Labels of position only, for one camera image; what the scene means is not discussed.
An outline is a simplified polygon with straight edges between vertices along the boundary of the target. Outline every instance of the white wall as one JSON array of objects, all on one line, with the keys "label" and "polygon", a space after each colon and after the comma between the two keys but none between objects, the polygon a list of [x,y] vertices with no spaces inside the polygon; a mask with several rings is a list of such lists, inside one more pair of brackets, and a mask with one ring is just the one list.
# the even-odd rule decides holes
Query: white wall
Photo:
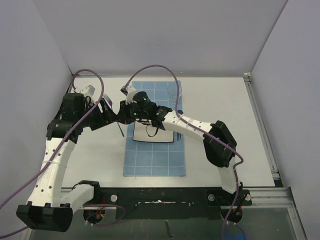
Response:
[{"label": "white wall", "polygon": [[289,0],[252,72],[281,176],[309,240],[320,234],[319,9],[319,0]]},{"label": "white wall", "polygon": [[[242,76],[287,0],[33,0],[72,72]],[[142,75],[169,75],[159,68]]]},{"label": "white wall", "polygon": [[[32,0],[0,1],[0,33],[2,202],[40,170],[47,124],[60,106],[71,74]],[[24,225],[16,210],[33,187],[0,210],[0,236]]]}]

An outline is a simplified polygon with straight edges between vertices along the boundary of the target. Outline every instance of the white board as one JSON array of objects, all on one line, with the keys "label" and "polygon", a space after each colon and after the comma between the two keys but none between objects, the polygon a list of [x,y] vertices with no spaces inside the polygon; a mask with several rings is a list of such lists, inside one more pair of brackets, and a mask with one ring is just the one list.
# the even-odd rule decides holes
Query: white board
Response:
[{"label": "white board", "polygon": [[[128,78],[103,78],[104,92],[113,101],[117,113],[125,99],[120,88]],[[135,78],[136,81],[172,81],[170,77]],[[237,141],[237,151],[244,163],[237,167],[245,187],[273,187],[274,181],[243,78],[179,78],[182,85],[183,112],[194,119],[226,123]],[[75,85],[101,87],[94,77],[77,78]],[[185,138],[184,177],[124,177],[126,138],[116,123],[91,131],[84,129],[67,165],[63,187],[81,180],[99,181],[101,187],[220,187],[218,169],[206,158],[202,142]]]}]

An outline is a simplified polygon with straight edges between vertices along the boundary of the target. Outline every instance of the blue grid mat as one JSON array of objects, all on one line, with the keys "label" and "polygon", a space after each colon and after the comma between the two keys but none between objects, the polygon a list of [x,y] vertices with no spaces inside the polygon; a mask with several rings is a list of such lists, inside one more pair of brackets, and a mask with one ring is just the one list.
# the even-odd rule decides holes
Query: blue grid mat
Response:
[{"label": "blue grid mat", "polygon": [[[157,105],[174,108],[169,102],[168,86],[176,84],[172,81],[134,81],[133,87],[145,91],[150,100]],[[178,109],[182,110],[180,101]],[[133,141],[135,123],[128,125],[123,176],[169,176],[181,177],[186,175],[185,138],[177,140],[174,133],[173,142],[141,142]]]}]

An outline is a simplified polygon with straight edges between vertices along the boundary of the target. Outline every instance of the robotic arm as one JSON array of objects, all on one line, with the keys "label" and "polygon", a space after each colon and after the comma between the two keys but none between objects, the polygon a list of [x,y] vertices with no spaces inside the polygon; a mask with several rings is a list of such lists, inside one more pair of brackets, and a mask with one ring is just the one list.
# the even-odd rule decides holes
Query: robotic arm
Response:
[{"label": "robotic arm", "polygon": [[[76,89],[76,93],[67,93],[63,97],[59,114],[47,128],[45,156],[41,168],[47,164],[68,130],[92,108],[95,103],[94,91],[92,86],[88,86],[83,90]],[[28,227],[65,232],[71,224],[73,214],[79,208],[85,204],[96,204],[101,201],[100,186],[96,181],[81,181],[66,196],[62,198],[60,196],[68,160],[85,127],[94,131],[114,122],[127,125],[137,121],[201,141],[204,144],[207,159],[218,167],[222,189],[230,194],[236,191],[236,177],[233,173],[235,155],[201,131],[189,126],[193,124],[235,149],[237,142],[223,122],[201,122],[184,115],[177,115],[171,108],[157,105],[150,101],[144,91],[137,92],[131,86],[121,91],[126,95],[126,100],[120,102],[118,114],[112,111],[103,98],[99,103],[100,108],[96,107],[72,132],[49,167],[38,177],[26,205],[18,206],[16,215]],[[188,124],[181,121],[181,117],[187,120]]]}]

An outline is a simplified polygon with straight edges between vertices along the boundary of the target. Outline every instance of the white table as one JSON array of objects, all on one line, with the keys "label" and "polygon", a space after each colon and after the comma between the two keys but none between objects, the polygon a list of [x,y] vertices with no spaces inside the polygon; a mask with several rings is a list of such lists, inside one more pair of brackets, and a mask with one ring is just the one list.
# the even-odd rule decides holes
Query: white table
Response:
[{"label": "white table", "polygon": [[[128,78],[103,78],[104,92],[113,101],[117,113],[119,102],[125,99],[120,88]],[[171,77],[140,78],[135,81],[173,81]],[[243,78],[179,78],[182,86],[183,112],[194,119],[226,123],[237,141],[237,151],[244,163],[237,167],[245,187],[274,187],[265,149]],[[79,77],[75,85],[95,87],[94,97],[101,92],[95,77]],[[206,158],[204,145],[185,137],[184,177],[124,177],[126,138],[116,123],[96,131],[85,128],[69,159],[63,187],[71,187],[81,180],[99,181],[101,187],[220,187],[217,168]]]}]

